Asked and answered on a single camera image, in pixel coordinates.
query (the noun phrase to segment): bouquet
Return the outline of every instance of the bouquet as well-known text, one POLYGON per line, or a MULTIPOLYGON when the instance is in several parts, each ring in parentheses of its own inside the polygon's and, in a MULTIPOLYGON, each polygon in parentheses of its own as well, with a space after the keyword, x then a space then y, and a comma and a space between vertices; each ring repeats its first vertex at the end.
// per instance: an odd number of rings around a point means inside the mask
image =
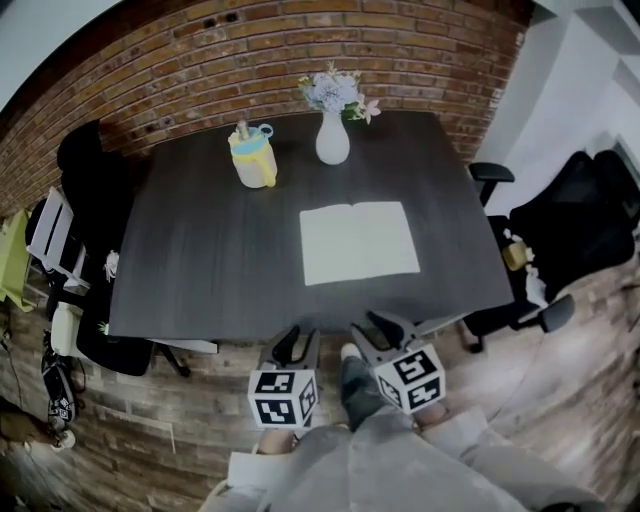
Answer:
POLYGON ((307 103, 314 110, 343 114, 346 119, 366 119, 380 113, 378 100, 365 104, 364 94, 358 92, 360 71, 338 71, 333 62, 329 62, 327 71, 305 76, 299 80, 307 103))

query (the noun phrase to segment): small yellow object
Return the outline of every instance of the small yellow object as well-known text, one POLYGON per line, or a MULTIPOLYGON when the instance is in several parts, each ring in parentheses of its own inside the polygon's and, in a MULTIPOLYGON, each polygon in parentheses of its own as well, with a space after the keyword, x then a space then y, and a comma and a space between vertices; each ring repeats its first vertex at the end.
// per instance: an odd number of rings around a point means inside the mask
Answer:
POLYGON ((269 144, 273 128, 263 124, 258 128, 247 128, 247 131, 248 138, 243 138, 238 132, 233 132, 229 136, 231 157, 240 180, 251 188, 260 188, 265 185, 273 187, 276 184, 278 172, 273 149, 269 144))
POLYGON ((509 267, 509 270, 515 272, 520 270, 527 264, 527 246, 524 242, 514 242, 502 249, 502 258, 509 267))
POLYGON ((29 267, 25 243, 28 219, 27 212, 21 210, 9 221, 7 233, 0 233, 0 301, 9 297, 25 313, 35 306, 22 296, 29 267))

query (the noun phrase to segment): white paper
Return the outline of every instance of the white paper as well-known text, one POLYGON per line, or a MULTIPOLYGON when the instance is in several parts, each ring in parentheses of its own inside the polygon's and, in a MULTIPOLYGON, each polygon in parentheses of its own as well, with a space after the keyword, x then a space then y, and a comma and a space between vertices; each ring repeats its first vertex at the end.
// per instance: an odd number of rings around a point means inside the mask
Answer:
POLYGON ((306 286, 420 272, 399 202, 300 212, 300 230, 306 286))

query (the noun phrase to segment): chair armrest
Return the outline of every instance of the chair armrest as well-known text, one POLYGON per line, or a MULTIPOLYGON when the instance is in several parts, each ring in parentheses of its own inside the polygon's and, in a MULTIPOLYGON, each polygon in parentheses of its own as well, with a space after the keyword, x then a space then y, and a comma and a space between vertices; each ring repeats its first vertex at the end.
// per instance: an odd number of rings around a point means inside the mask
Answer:
POLYGON ((576 304, 571 295, 565 295, 538 313, 540 327, 544 332, 560 329, 573 316, 576 304))
POLYGON ((535 317, 521 322, 514 322, 509 327, 514 331, 521 331, 529 327, 540 326, 544 332, 553 332, 569 321, 575 309, 576 304, 573 297, 565 295, 538 312, 535 317))
POLYGON ((469 172, 475 181, 495 181, 513 183, 516 181, 513 173, 504 165, 489 162, 476 162, 469 165, 469 172))

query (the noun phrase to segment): dark gray table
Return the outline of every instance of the dark gray table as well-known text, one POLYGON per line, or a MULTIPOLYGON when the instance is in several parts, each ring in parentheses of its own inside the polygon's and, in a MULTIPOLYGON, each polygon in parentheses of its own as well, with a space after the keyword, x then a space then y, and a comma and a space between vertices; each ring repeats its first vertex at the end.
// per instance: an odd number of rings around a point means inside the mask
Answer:
POLYGON ((136 198, 111 304, 114 335, 265 338, 294 322, 341 331, 367 309, 412 320, 512 300, 498 247, 438 119, 383 112, 349 124, 351 153, 315 154, 319 114, 272 119, 273 189, 244 187, 224 127, 160 144, 136 198), (299 213, 400 201, 419 274, 304 285, 299 213))

